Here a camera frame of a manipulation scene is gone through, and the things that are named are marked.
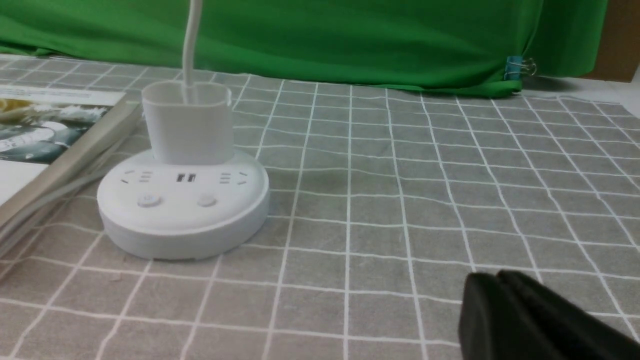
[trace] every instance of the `magazine cover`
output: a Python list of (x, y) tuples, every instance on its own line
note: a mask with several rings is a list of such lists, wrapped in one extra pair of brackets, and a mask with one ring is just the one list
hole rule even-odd
[(87, 93), (73, 98), (77, 94), (48, 89), (39, 97), (42, 90), (16, 89), (0, 88), (0, 161), (50, 165), (115, 104), (91, 104)]

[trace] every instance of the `book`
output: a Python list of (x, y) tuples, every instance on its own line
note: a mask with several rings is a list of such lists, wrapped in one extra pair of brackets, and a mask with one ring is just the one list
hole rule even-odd
[(140, 119), (125, 93), (0, 85), (0, 229), (93, 167)]

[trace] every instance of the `printed photo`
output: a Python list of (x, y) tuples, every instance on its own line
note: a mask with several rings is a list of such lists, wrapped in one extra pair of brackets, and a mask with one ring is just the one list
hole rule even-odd
[(51, 164), (110, 109), (0, 98), (0, 160)]

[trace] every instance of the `white grid line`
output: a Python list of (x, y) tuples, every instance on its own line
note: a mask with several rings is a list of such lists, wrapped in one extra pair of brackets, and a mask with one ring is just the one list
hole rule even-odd
[[(431, 137), (435, 138), (435, 134), (433, 133), (433, 128), (431, 127), (431, 115), (427, 112), (427, 109), (424, 105), (424, 103), (422, 103), (422, 108), (424, 109), (424, 113), (427, 116), (427, 121), (428, 121), (428, 127), (431, 131)], [(448, 181), (448, 176), (447, 176), (447, 172), (444, 169), (444, 164), (442, 163), (442, 157), (440, 155), (440, 149), (438, 148), (438, 146), (435, 146), (435, 151), (436, 151), (436, 157), (438, 158), (438, 165), (440, 166), (440, 171), (442, 172), (442, 176), (444, 178), (444, 183), (445, 186), (447, 188), (447, 196), (449, 197), (449, 200), (451, 200), (450, 205), (453, 208), (453, 211), (456, 213), (456, 217), (458, 218), (458, 222), (460, 223), (460, 229), (462, 231), (462, 238), (465, 242), (465, 250), (467, 251), (467, 257), (469, 258), (469, 263), (471, 266), (471, 271), (472, 272), (476, 272), (476, 264), (474, 263), (474, 258), (473, 258), (473, 254), (471, 253), (471, 246), (469, 245), (469, 239), (467, 236), (467, 229), (465, 226), (465, 221), (462, 219), (462, 216), (460, 215), (460, 211), (458, 210), (458, 205), (455, 203), (454, 199), (453, 199), (453, 193), (451, 192), (451, 186), (449, 184)]]
[(52, 83), (48, 84), (46, 87), (50, 88), (51, 85), (56, 84), (60, 79), (64, 78), (65, 76), (73, 73), (73, 71), (75, 71), (77, 68), (80, 67), (80, 64), (76, 64), (76, 66), (72, 67), (69, 71), (65, 72), (64, 75), (62, 75), (61, 77), (59, 77), (58, 79), (55, 79)]
[(211, 273), (209, 281), (207, 282), (207, 287), (205, 288), (204, 295), (202, 296), (202, 301), (200, 302), (198, 313), (196, 314), (195, 321), (193, 322), (191, 330), (189, 331), (189, 337), (187, 338), (187, 341), (184, 342), (184, 346), (182, 347), (182, 351), (180, 352), (180, 360), (185, 360), (187, 358), (187, 352), (189, 351), (189, 347), (191, 346), (191, 343), (196, 336), (196, 331), (202, 321), (202, 314), (204, 314), (205, 308), (207, 307), (207, 301), (209, 300), (211, 289), (213, 288), (213, 284), (216, 282), (218, 269), (220, 268), (220, 263), (222, 262), (223, 256), (224, 254), (220, 254), (216, 259), (216, 264), (214, 265), (213, 272)]
[(276, 111), (276, 105), (278, 104), (278, 100), (280, 99), (280, 94), (282, 94), (283, 86), (284, 86), (284, 80), (280, 82), (280, 91), (278, 92), (278, 95), (276, 95), (276, 99), (273, 102), (273, 107), (271, 108), (271, 114), (269, 115), (269, 118), (267, 119), (267, 124), (264, 126), (264, 130), (262, 131), (262, 136), (260, 137), (260, 144), (258, 144), (258, 151), (255, 153), (256, 159), (260, 158), (260, 152), (264, 148), (264, 138), (267, 134), (267, 129), (269, 129), (269, 125), (271, 124), (271, 119), (273, 119), (273, 114)]
[(20, 351), (20, 347), (22, 347), (22, 344), (24, 343), (24, 340), (26, 339), (27, 335), (40, 323), (40, 321), (42, 320), (42, 318), (44, 318), (44, 315), (46, 314), (47, 310), (49, 310), (52, 306), (53, 303), (56, 301), (56, 299), (60, 296), (60, 294), (62, 293), (62, 291), (65, 289), (65, 287), (67, 286), (67, 284), (71, 281), (71, 279), (73, 279), (73, 277), (76, 275), (76, 272), (78, 271), (78, 267), (84, 263), (84, 261), (86, 260), (86, 258), (89, 257), (89, 254), (91, 254), (91, 251), (93, 250), (93, 248), (98, 244), (98, 242), (100, 241), (100, 239), (103, 237), (103, 234), (100, 234), (98, 236), (95, 237), (95, 239), (93, 239), (92, 244), (85, 250), (82, 258), (78, 261), (77, 264), (75, 264), (73, 266), (73, 268), (71, 269), (71, 271), (69, 272), (69, 274), (67, 274), (65, 280), (62, 282), (62, 284), (58, 287), (58, 289), (53, 293), (53, 295), (51, 295), (51, 297), (49, 298), (49, 300), (47, 301), (46, 305), (41, 309), (40, 313), (38, 313), (38, 316), (36, 316), (36, 318), (29, 324), (29, 326), (27, 326), (26, 329), (24, 329), (24, 331), (22, 332), (22, 334), (20, 334), (20, 338), (18, 339), (18, 341), (15, 343), (15, 346), (13, 347), (11, 354), (9, 355), (10, 357), (15, 357), (18, 354), (18, 351)]
[(34, 67), (33, 69), (22, 69), (22, 70), (27, 70), (26, 74), (22, 75), (21, 77), (11, 81), (11, 83), (16, 83), (18, 81), (22, 81), (24, 78), (26, 78), (27, 76), (33, 74), (34, 72), (40, 70), (47, 62), (43, 61), (42, 63), (40, 63), (40, 65)]
[[(456, 102), (458, 103), (458, 106), (460, 106), (460, 101), (458, 100), (457, 96), (456, 96)], [(469, 119), (465, 115), (465, 111), (462, 108), (462, 106), (460, 106), (460, 111), (462, 111), (462, 114), (463, 114), (463, 116), (465, 118), (465, 121), (467, 121), (467, 124), (469, 125), (469, 128), (471, 128), (471, 123), (469, 122)], [(491, 167), (489, 166), (489, 163), (487, 162), (486, 157), (484, 156), (484, 151), (482, 150), (482, 147), (480, 147), (480, 143), (478, 143), (476, 135), (473, 133), (473, 131), (471, 132), (471, 137), (474, 139), (474, 142), (476, 143), (477, 148), (480, 151), (480, 156), (483, 159), (484, 165), (485, 165), (487, 171), (489, 172), (489, 175), (493, 179), (493, 182), (495, 183), (495, 187), (496, 187), (496, 190), (498, 191), (498, 196), (500, 197), (500, 201), (503, 203), (504, 208), (509, 213), (509, 218), (511, 219), (511, 223), (513, 225), (513, 229), (516, 231), (516, 233), (518, 233), (518, 235), (520, 236), (520, 239), (522, 239), (522, 243), (523, 243), (523, 245), (525, 247), (525, 250), (527, 251), (527, 255), (529, 257), (529, 261), (531, 262), (531, 266), (533, 266), (534, 272), (536, 273), (536, 277), (538, 278), (538, 281), (542, 281), (542, 276), (540, 275), (540, 271), (538, 271), (538, 266), (536, 264), (536, 260), (534, 259), (533, 253), (531, 252), (531, 246), (529, 245), (529, 242), (527, 241), (526, 236), (521, 232), (520, 226), (518, 226), (518, 222), (516, 221), (516, 218), (513, 216), (513, 211), (507, 205), (507, 201), (504, 199), (504, 195), (502, 194), (502, 188), (500, 187), (500, 185), (498, 183), (498, 179), (493, 174), (493, 171), (491, 170)]]
[[(389, 110), (389, 99), (388, 99), (388, 89), (385, 89), (385, 97), (386, 97), (386, 101), (387, 101), (387, 115), (388, 115), (388, 125), (389, 125), (389, 135), (391, 136), (391, 152), (394, 156), (394, 170), (396, 172), (396, 179), (397, 179), (397, 186), (398, 186), (398, 191), (400, 193), (400, 209), (402, 212), (402, 223), (403, 223), (403, 230), (404, 230), (404, 246), (406, 248), (406, 255), (407, 255), (407, 266), (408, 266), (408, 270), (409, 270), (409, 280), (411, 280), (411, 291), (413, 293), (413, 306), (415, 308), (415, 314), (416, 314), (416, 321), (417, 321), (417, 325), (418, 325), (418, 335), (420, 336), (420, 340), (424, 341), (425, 335), (424, 335), (424, 324), (423, 319), (422, 319), (422, 309), (420, 308), (420, 300), (418, 298), (418, 289), (415, 283), (415, 274), (414, 274), (414, 269), (413, 269), (413, 261), (411, 260), (412, 258), (412, 253), (411, 253), (411, 241), (409, 239), (409, 228), (407, 226), (407, 220), (406, 220), (406, 208), (404, 206), (404, 196), (403, 196), (403, 188), (402, 188), (402, 182), (400, 181), (400, 173), (398, 172), (398, 164), (397, 164), (397, 160), (396, 160), (396, 146), (394, 145), (394, 130), (393, 130), (393, 126), (391, 124), (391, 111)], [(420, 347), (420, 351), (422, 352), (422, 360), (428, 360), (429, 359), (429, 353), (427, 352), (427, 347), (425, 346), (425, 344), (423, 344)]]
[[(71, 59), (71, 58), (64, 58), (64, 57), (59, 57), (59, 56), (51, 56), (52, 59), (55, 59), (56, 61), (62, 61), (62, 62), (68, 62), (68, 63), (98, 63), (98, 64), (104, 64), (104, 65), (111, 65), (111, 63), (108, 62), (104, 62), (104, 61), (93, 61), (93, 60), (82, 60), (82, 59)], [(6, 68), (7, 66), (9, 66), (10, 63), (6, 63), (3, 65), (3, 68)], [(169, 69), (169, 70), (179, 70), (173, 67), (157, 67), (159, 69)], [(18, 70), (37, 70), (37, 69), (22, 69), (22, 68), (11, 68), (11, 69), (18, 69)], [(64, 73), (64, 72), (60, 72), (60, 71), (55, 71), (55, 70), (47, 70), (46, 72), (57, 72), (57, 73)], [(230, 77), (245, 77), (245, 76), (251, 76), (251, 74), (247, 74), (247, 73), (242, 73), (242, 74), (227, 74)], [(126, 75), (119, 75), (121, 77), (124, 78), (133, 78), (132, 76), (126, 76)], [(157, 80), (164, 80), (165, 78), (154, 78), (154, 77), (144, 77), (146, 79), (157, 79)], [(290, 81), (291, 83), (308, 83), (306, 81)], [(252, 90), (260, 90), (260, 91), (265, 91), (265, 92), (276, 92), (277, 90), (273, 90), (273, 89), (267, 89), (267, 88), (254, 88), (251, 86), (247, 86), (247, 88), (250, 88)], [(294, 94), (309, 94), (311, 95), (311, 93), (304, 93), (304, 92), (294, 92), (294, 91), (284, 91), (284, 92), (290, 92), (290, 93), (294, 93)], [(348, 95), (341, 95), (341, 94), (319, 94), (319, 95), (329, 95), (332, 97), (349, 97)], [(515, 94), (514, 95), (515, 98), (523, 98), (524, 96), (522, 96), (521, 94)], [(358, 96), (358, 99), (384, 99), (384, 96)], [(420, 101), (413, 101), (413, 100), (409, 100), (409, 99), (400, 99), (400, 98), (395, 98), (393, 96), (389, 96), (388, 97), (390, 100), (395, 100), (395, 101), (401, 101), (401, 102), (406, 102), (406, 103), (414, 103), (414, 104), (419, 104)], [(424, 101), (428, 104), (441, 104), (441, 105), (455, 105), (454, 102), (438, 102), (435, 101), (435, 99), (432, 99), (430, 97), (424, 97), (424, 94), (422, 96), (422, 98), (424, 99)], [(531, 99), (536, 99), (536, 100), (542, 100), (542, 101), (550, 101), (552, 102), (553, 100), (555, 100), (555, 98), (548, 98), (548, 97), (530, 97)], [(605, 101), (593, 101), (593, 100), (582, 100), (582, 99), (578, 99), (578, 98), (571, 98), (572, 101), (579, 101), (579, 102), (584, 102), (584, 103), (593, 103), (593, 104), (612, 104), (612, 105), (617, 105), (616, 103), (613, 102), (605, 102)], [(481, 104), (462, 104), (465, 107), (472, 107), (472, 108), (492, 108), (493, 106), (487, 106), (487, 105), (481, 105)], [(514, 109), (514, 110), (526, 110), (527, 108), (522, 108), (522, 107), (518, 107), (518, 106), (505, 106), (505, 105), (500, 105), (500, 108), (503, 109)], [(556, 112), (556, 113), (565, 113), (565, 111), (562, 110), (547, 110), (547, 109), (537, 109), (540, 111), (545, 111), (545, 112)], [(581, 113), (579, 111), (573, 111), (573, 113), (576, 114), (582, 114), (582, 115), (597, 115), (594, 113)], [(616, 115), (617, 117), (632, 117), (632, 115)]]
[(347, 224), (346, 234), (344, 237), (344, 325), (342, 332), (344, 333), (344, 340), (342, 341), (342, 358), (343, 360), (349, 360), (349, 289), (351, 287), (351, 121), (353, 116), (353, 86), (349, 86), (349, 140), (348, 140), (348, 155), (347, 155)]
[[(527, 99), (525, 99), (525, 102), (531, 106), (531, 104), (529, 103), (529, 101)], [(567, 111), (569, 110), (566, 105), (562, 102), (562, 100), (559, 101), (560, 104), (567, 109)], [(587, 133), (589, 135), (589, 137), (592, 139), (592, 141), (598, 146), (598, 148), (604, 152), (607, 157), (609, 157), (609, 161), (611, 161), (611, 163), (613, 163), (613, 165), (622, 173), (624, 174), (627, 179), (629, 180), (630, 183), (632, 183), (639, 191), (640, 191), (640, 186), (638, 186), (633, 179), (618, 165), (618, 163), (609, 156), (609, 153), (602, 148), (602, 146), (600, 146), (600, 144), (595, 141), (595, 139), (593, 138), (593, 136), (591, 136), (591, 133), (589, 133), (588, 131), (586, 131), (585, 129), (583, 129), (583, 131), (585, 133)], [(611, 208), (611, 205), (609, 205), (609, 203), (602, 198), (602, 196), (600, 196), (600, 192), (596, 189), (595, 186), (593, 186), (593, 184), (591, 184), (591, 181), (589, 180), (588, 177), (586, 177), (584, 174), (582, 174), (580, 172), (580, 169), (578, 168), (578, 166), (573, 162), (573, 160), (571, 159), (571, 157), (567, 156), (567, 158), (569, 159), (569, 162), (571, 162), (571, 164), (576, 168), (576, 170), (578, 170), (578, 173), (580, 174), (580, 176), (582, 176), (582, 178), (585, 180), (585, 182), (587, 182), (587, 184), (589, 185), (589, 187), (591, 187), (593, 193), (596, 194), (596, 197), (598, 198), (598, 200), (607, 208), (607, 210), (609, 211), (609, 213), (614, 217), (614, 219), (616, 219), (616, 222), (618, 223), (618, 225), (620, 226), (620, 228), (625, 232), (625, 234), (627, 235), (627, 238), (629, 240), (629, 242), (631, 244), (633, 244), (634, 246), (636, 246), (636, 249), (640, 252), (640, 247), (638, 246), (638, 244), (635, 242), (634, 237), (631, 235), (631, 232), (629, 232), (629, 230), (627, 229), (627, 227), (625, 226), (625, 224), (622, 222), (622, 220), (620, 220), (620, 217), (618, 217), (618, 215), (615, 213), (615, 211), (613, 211), (613, 209)]]
[[(495, 107), (496, 110), (498, 111), (498, 113), (502, 114), (500, 112), (500, 109), (498, 109), (498, 107)], [(520, 142), (518, 141), (518, 138), (516, 136), (513, 137), (514, 140), (516, 141), (516, 143), (518, 144), (518, 146), (522, 149), (522, 146), (520, 145)], [(527, 155), (527, 153), (522, 149), (522, 153), (524, 154), (524, 156), (527, 158), (527, 161), (529, 162), (531, 168), (535, 171), (536, 176), (538, 176), (538, 180), (540, 180), (540, 182), (546, 186), (547, 183), (544, 181), (544, 179), (540, 176), (540, 174), (538, 173), (538, 170), (536, 169), (536, 167), (533, 165), (533, 162), (531, 161), (531, 159), (529, 159), (529, 155)], [(589, 256), (587, 250), (584, 248), (584, 246), (581, 244), (581, 242), (579, 241), (579, 237), (577, 236), (577, 234), (575, 233), (575, 230), (573, 229), (573, 226), (569, 223), (569, 221), (567, 220), (566, 215), (562, 212), (562, 208), (560, 206), (560, 204), (558, 203), (558, 201), (556, 200), (556, 198), (553, 196), (553, 194), (551, 193), (551, 191), (549, 189), (547, 189), (547, 196), (549, 196), (549, 199), (551, 199), (551, 201), (554, 202), (554, 204), (556, 205), (556, 208), (558, 209), (558, 211), (560, 211), (560, 214), (564, 220), (564, 224), (567, 226), (567, 228), (569, 229), (569, 232), (571, 233), (571, 235), (573, 236), (573, 238), (576, 240), (576, 243), (578, 244), (578, 246), (580, 247), (580, 250), (582, 251), (582, 253), (584, 254), (584, 257), (587, 259), (587, 261), (589, 261), (591, 263), (591, 266), (593, 267), (593, 270), (596, 272), (598, 278), (600, 279), (600, 282), (602, 283), (602, 286), (605, 288), (609, 298), (611, 299), (614, 307), (616, 308), (617, 312), (622, 316), (622, 319), (624, 319), (627, 327), (629, 328), (629, 330), (631, 331), (631, 334), (633, 334), (633, 337), (636, 340), (639, 340), (638, 335), (636, 333), (636, 330), (634, 329), (634, 327), (631, 325), (631, 323), (629, 322), (628, 318), (625, 316), (624, 312), (622, 311), (622, 309), (620, 308), (620, 304), (618, 303), (618, 299), (616, 299), (616, 297), (613, 295), (613, 292), (611, 291), (611, 289), (609, 288), (609, 285), (607, 284), (607, 281), (604, 279), (604, 277), (602, 276), (602, 273), (600, 273), (600, 269), (598, 268), (598, 265), (595, 263), (595, 261), (593, 261), (591, 259), (591, 257)]]
[(271, 319), (269, 320), (269, 331), (267, 332), (267, 339), (264, 345), (264, 351), (262, 353), (262, 360), (268, 360), (269, 350), (271, 348), (271, 341), (273, 339), (273, 329), (275, 328), (276, 316), (278, 314), (278, 303), (280, 301), (280, 292), (282, 290), (282, 281), (284, 279), (285, 267), (287, 264), (287, 253), (289, 251), (289, 244), (291, 243), (291, 233), (293, 230), (293, 217), (296, 214), (296, 206), (298, 205), (298, 191), (300, 190), (300, 184), (302, 183), (303, 169), (305, 167), (305, 150), (307, 142), (309, 140), (309, 133), (311, 132), (311, 124), (313, 123), (314, 104), (315, 98), (318, 93), (318, 84), (316, 84), (316, 91), (314, 93), (314, 102), (311, 106), (311, 114), (309, 115), (309, 123), (307, 124), (307, 136), (305, 137), (305, 148), (302, 150), (300, 157), (300, 169), (298, 170), (298, 183), (296, 184), (296, 193), (293, 197), (293, 205), (291, 206), (291, 219), (289, 221), (289, 228), (287, 230), (287, 241), (285, 243), (284, 253), (282, 254), (282, 264), (280, 265), (280, 274), (278, 275), (278, 287), (276, 288), (276, 295), (273, 300), (273, 309), (271, 311)]
[(144, 271), (142, 271), (142, 274), (138, 278), (138, 281), (136, 281), (136, 285), (133, 287), (133, 290), (131, 290), (129, 297), (127, 298), (127, 301), (125, 302), (124, 306), (122, 307), (122, 310), (120, 311), (120, 314), (116, 317), (116, 321), (113, 324), (111, 330), (109, 331), (109, 334), (100, 342), (98, 353), (95, 356), (96, 360), (102, 359), (102, 356), (104, 355), (104, 349), (107, 347), (109, 340), (111, 340), (113, 336), (115, 336), (115, 334), (118, 332), (118, 328), (120, 327), (122, 320), (127, 315), (127, 312), (129, 311), (129, 307), (133, 303), (133, 299), (136, 297), (136, 294), (138, 293), (138, 290), (140, 289), (142, 282), (146, 278), (146, 274), (149, 273), (149, 268), (151, 268), (152, 263), (153, 261), (147, 261), (147, 265), (145, 266)]
[[(578, 241), (573, 241), (573, 240), (563, 240), (566, 243), (572, 243), (572, 244), (578, 244)], [(594, 245), (593, 243), (584, 243), (581, 242), (581, 244), (583, 245)], [(275, 246), (275, 245), (255, 245), (255, 244), (242, 244), (241, 247), (253, 247), (253, 248), (257, 248), (257, 249), (269, 249), (269, 250), (284, 250), (285, 247), (283, 246)], [(319, 250), (319, 249), (312, 249), (312, 248), (304, 248), (304, 247), (289, 247), (290, 251), (302, 251), (302, 252), (309, 252), (309, 253), (317, 253), (317, 254), (330, 254), (330, 255), (338, 255), (338, 256), (345, 256), (346, 252), (343, 251), (331, 251), (331, 250)], [(402, 256), (393, 256), (393, 255), (379, 255), (379, 254), (368, 254), (368, 253), (362, 253), (362, 252), (350, 252), (349, 255), (351, 257), (360, 257), (360, 258), (378, 258), (378, 259), (393, 259), (393, 260), (399, 260), (399, 261), (417, 261), (419, 263), (431, 263), (431, 264), (448, 264), (448, 265), (464, 265), (464, 266), (471, 266), (471, 263), (466, 262), (466, 261), (458, 261), (458, 260), (438, 260), (438, 259), (426, 259), (426, 258), (406, 258), (406, 257), (402, 257)], [(55, 260), (55, 259), (49, 259), (49, 258), (45, 258), (42, 256), (28, 256), (26, 258), (22, 258), (20, 260), (13, 260), (13, 261), (7, 261), (7, 263), (20, 263), (22, 261), (25, 260), (37, 260), (37, 261), (43, 261), (45, 263), (51, 263), (51, 264), (55, 264), (55, 265), (60, 265), (60, 266), (66, 266), (66, 267), (70, 267), (73, 268), (75, 267), (75, 264), (73, 263), (67, 263), (65, 261), (60, 261), (60, 260)], [(489, 264), (489, 263), (475, 263), (475, 266), (477, 267), (481, 267), (481, 268), (495, 268), (495, 269), (500, 269), (500, 268), (510, 268), (513, 270), (525, 270), (525, 271), (531, 271), (531, 272), (535, 272), (534, 268), (528, 268), (525, 266), (513, 266), (513, 265), (504, 265), (504, 264)], [(109, 274), (131, 274), (131, 275), (143, 275), (143, 272), (140, 271), (135, 271), (135, 270), (117, 270), (117, 269), (110, 269), (110, 268), (99, 268), (96, 266), (79, 266), (78, 269), (80, 270), (87, 270), (87, 271), (93, 271), (93, 272), (104, 272), (104, 273), (109, 273)], [(591, 275), (591, 276), (597, 276), (598, 274), (595, 272), (589, 272), (589, 271), (584, 271), (584, 270), (572, 270), (572, 269), (553, 269), (553, 268), (539, 268), (538, 269), (539, 272), (542, 273), (559, 273), (559, 274), (583, 274), (583, 275)], [(614, 279), (625, 279), (625, 280), (633, 280), (633, 281), (640, 281), (640, 276), (631, 276), (631, 275), (618, 275), (618, 274), (608, 274), (608, 273), (603, 273), (601, 272), (602, 276), (604, 277), (611, 277)], [(199, 281), (203, 281), (203, 280), (209, 280), (210, 277), (201, 277), (201, 276), (192, 276), (192, 275), (176, 275), (176, 274), (168, 274), (168, 273), (161, 273), (161, 272), (149, 272), (147, 274), (145, 274), (146, 277), (165, 277), (168, 279), (184, 279), (184, 280), (199, 280)], [(241, 281), (241, 280), (231, 280), (231, 279), (220, 279), (220, 278), (216, 278), (216, 281), (219, 282), (234, 282), (234, 283), (239, 283), (239, 284), (271, 284), (271, 285), (277, 285), (277, 283), (272, 283), (272, 282), (255, 282), (255, 281)], [(298, 286), (295, 284), (283, 284), (282, 286)], [(329, 288), (318, 288), (318, 287), (314, 287), (314, 286), (302, 286), (301, 288), (306, 288), (306, 289), (311, 289), (311, 290), (327, 290)]]
[[(275, 193), (293, 193), (294, 190), (273, 189), (272, 192), (275, 192)], [(301, 193), (305, 193), (305, 194), (309, 194), (309, 195), (315, 195), (315, 196), (345, 197), (346, 198), (345, 194), (318, 193), (318, 192), (310, 192), (310, 191), (307, 191), (307, 190), (300, 190), (300, 192)], [(400, 195), (358, 193), (358, 194), (351, 195), (351, 197), (373, 197), (373, 198), (375, 198), (375, 197), (383, 197), (383, 198), (390, 198), (390, 199), (398, 199), (398, 198), (400, 198)], [(432, 197), (426, 197), (426, 196), (404, 195), (404, 197), (407, 197), (407, 198), (410, 198), (410, 199), (419, 199), (419, 200), (427, 200), (427, 201), (437, 202), (439, 204), (448, 205), (448, 206), (456, 205), (458, 207), (470, 208), (470, 209), (500, 209), (500, 210), (507, 210), (507, 211), (516, 211), (516, 212), (559, 214), (558, 211), (549, 210), (549, 209), (511, 208), (506, 204), (506, 202), (503, 202), (504, 206), (498, 206), (498, 205), (473, 205), (473, 204), (461, 204), (459, 202), (453, 203), (453, 202), (444, 201), (444, 200), (440, 200), (440, 199), (436, 199), (436, 198), (432, 198)], [(624, 218), (624, 219), (630, 219), (630, 220), (640, 220), (639, 217), (631, 217), (631, 216), (626, 216), (626, 215), (616, 215), (613, 212), (611, 212), (610, 214), (604, 214), (604, 213), (576, 213), (574, 211), (565, 211), (564, 213), (567, 214), (567, 215), (572, 215), (572, 216), (576, 216), (576, 217), (605, 217), (605, 218)]]
[(622, 132), (622, 133), (623, 133), (623, 134), (624, 134), (624, 135), (625, 135), (625, 136), (626, 136), (626, 137), (627, 137), (627, 138), (628, 138), (632, 143), (634, 143), (634, 144), (636, 145), (636, 147), (640, 148), (640, 145), (638, 145), (638, 144), (637, 144), (637, 142), (636, 142), (636, 141), (635, 141), (631, 136), (629, 136), (629, 134), (627, 133), (627, 130), (638, 130), (638, 129), (628, 129), (628, 128), (625, 128), (625, 127), (621, 127), (621, 126), (619, 126), (618, 124), (616, 124), (616, 122), (615, 122), (615, 121), (613, 121), (613, 119), (612, 119), (609, 115), (607, 115), (604, 111), (602, 111), (602, 108), (601, 108), (601, 107), (599, 107), (597, 103), (595, 103), (595, 102), (593, 102), (593, 101), (591, 101), (590, 103), (591, 103), (591, 104), (593, 104), (593, 106), (595, 106), (595, 107), (598, 109), (598, 111), (599, 111), (600, 113), (602, 113), (602, 115), (603, 115), (605, 118), (607, 118), (607, 120), (609, 120), (609, 122), (610, 122), (611, 124), (613, 124), (613, 126), (614, 126), (615, 128), (617, 128), (618, 130), (620, 130), (620, 131), (621, 131), (621, 132)]

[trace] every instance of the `black object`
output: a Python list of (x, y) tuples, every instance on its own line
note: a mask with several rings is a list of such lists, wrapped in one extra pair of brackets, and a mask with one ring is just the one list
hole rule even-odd
[(640, 360), (640, 345), (517, 271), (465, 280), (464, 360)]

